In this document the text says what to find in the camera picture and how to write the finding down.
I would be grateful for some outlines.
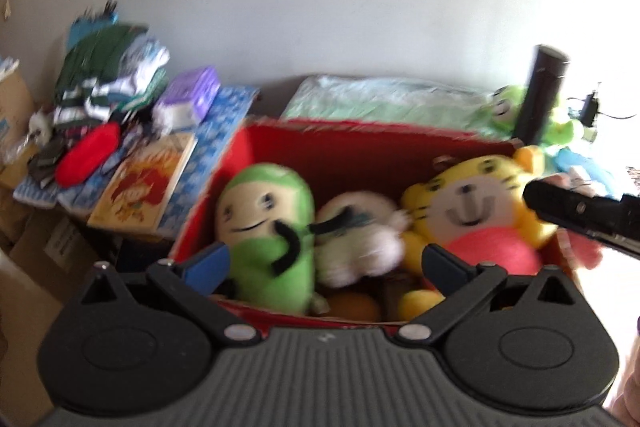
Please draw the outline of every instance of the pink plush belly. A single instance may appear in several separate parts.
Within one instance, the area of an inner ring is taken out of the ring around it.
[[[514,275],[535,275],[542,268],[538,252],[511,228],[493,227],[470,232],[444,248],[472,266],[493,261]]]

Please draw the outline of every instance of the red cushion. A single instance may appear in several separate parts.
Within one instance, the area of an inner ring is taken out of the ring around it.
[[[105,123],[82,138],[56,168],[56,183],[62,187],[79,185],[91,176],[120,145],[120,126]]]

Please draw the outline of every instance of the black cylinder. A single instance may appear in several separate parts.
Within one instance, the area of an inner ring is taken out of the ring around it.
[[[518,138],[524,145],[540,143],[568,65],[569,57],[562,52],[550,46],[538,46],[529,87],[512,138]]]

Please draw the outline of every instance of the white plush toy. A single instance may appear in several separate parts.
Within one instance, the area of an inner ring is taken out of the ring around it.
[[[31,115],[29,119],[29,136],[40,148],[46,146],[53,136],[53,121],[50,115],[39,110]]]
[[[331,288],[393,270],[404,257],[400,234],[410,225],[404,210],[373,192],[345,192],[323,206],[316,220],[320,223],[337,216],[345,206],[353,207],[355,213],[351,226],[316,236],[318,280]]]

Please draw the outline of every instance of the black cable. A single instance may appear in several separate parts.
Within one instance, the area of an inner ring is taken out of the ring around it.
[[[609,118],[613,118],[613,120],[629,120],[630,118],[633,118],[635,116],[638,116],[638,114],[632,114],[631,116],[611,116],[610,114],[607,114],[605,112],[598,112],[598,114],[601,114],[603,116],[608,116]]]
[[[578,102],[585,102],[584,98],[575,98],[574,96],[570,96],[567,100],[577,100]],[[605,112],[600,112],[598,111],[598,114],[601,114],[603,116],[606,116],[608,118],[613,118],[613,120],[630,120],[631,118],[635,118],[636,116],[638,116],[638,114],[632,114],[630,116],[612,116],[610,114],[607,114]]]

